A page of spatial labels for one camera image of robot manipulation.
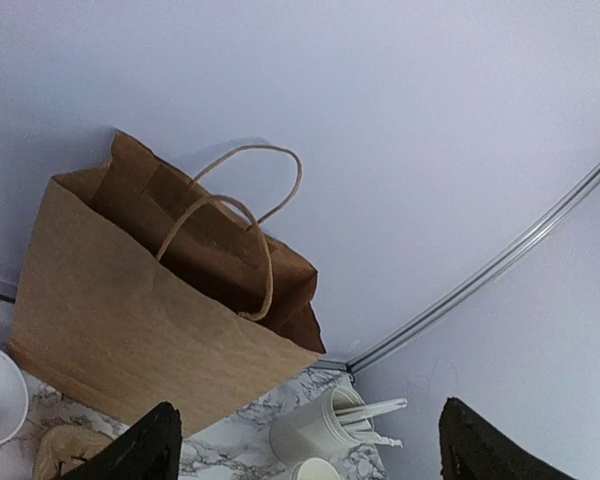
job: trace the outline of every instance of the cup rim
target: cup rim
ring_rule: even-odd
[[[5,360],[6,363],[9,365],[9,367],[15,372],[16,377],[18,377],[18,379],[20,380],[20,384],[22,385],[22,389],[24,392],[24,408],[23,408],[23,412],[22,412],[22,418],[20,418],[17,426],[14,428],[14,430],[9,435],[0,439],[0,445],[2,445],[4,443],[7,443],[13,437],[15,437],[15,435],[22,428],[22,425],[24,425],[24,421],[27,419],[27,414],[29,413],[29,389],[27,388],[27,383],[24,380],[24,375],[22,375],[22,370],[20,370],[20,368],[18,367],[16,362],[14,362],[13,359],[9,355],[7,355],[5,352],[3,352],[2,350],[0,350],[0,357],[3,360]]]

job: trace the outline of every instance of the marble countertop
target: marble countertop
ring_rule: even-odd
[[[0,348],[5,348],[13,305],[0,300]],[[126,426],[74,402],[61,392],[25,373],[30,407],[21,431],[0,446],[0,480],[29,480],[40,437],[60,424],[81,425],[112,437]],[[287,383],[241,408],[229,417],[184,440],[180,479],[266,480],[285,470],[268,442],[269,425],[335,385],[350,385],[344,372],[307,369]],[[352,449],[331,460],[345,480],[386,478],[378,452],[371,445]]]

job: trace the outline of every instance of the white wall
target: white wall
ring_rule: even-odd
[[[352,358],[600,160],[600,0],[0,1],[0,281],[46,179],[99,163],[109,125],[167,159],[296,149],[304,187],[268,228],[319,268],[330,357]],[[263,212],[291,184],[279,160],[207,186]]]
[[[377,429],[390,478],[440,478],[437,422],[457,396],[520,446],[600,480],[600,186],[512,270],[361,372],[373,399],[406,396]]]

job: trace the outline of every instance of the brown paper bag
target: brown paper bag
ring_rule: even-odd
[[[264,267],[256,270],[264,270],[258,281],[266,281],[266,294],[257,314],[241,316],[158,261],[177,244],[182,222],[165,232],[154,256],[91,208],[106,173],[59,175],[47,186],[16,299],[11,349],[23,369],[126,423],[169,401],[190,435],[319,358],[249,320],[266,316],[273,297],[272,240],[257,226],[247,233],[260,242]],[[218,198],[256,225],[242,204],[223,196],[199,200],[181,220]]]
[[[235,153],[269,149],[290,154],[298,176],[291,193],[258,220],[262,224],[296,193],[302,165],[291,151],[271,145],[239,147],[205,168],[193,180],[156,157],[133,137],[118,132],[109,169],[100,183],[93,208],[150,252],[186,207],[209,195],[198,181]],[[297,345],[324,353],[320,327],[309,302],[317,286],[316,269],[284,243],[267,236],[274,269],[274,299],[261,324]],[[254,310],[265,294],[265,268],[257,236],[241,217],[222,204],[209,204],[189,218],[172,242],[163,264],[179,278],[234,311]]]

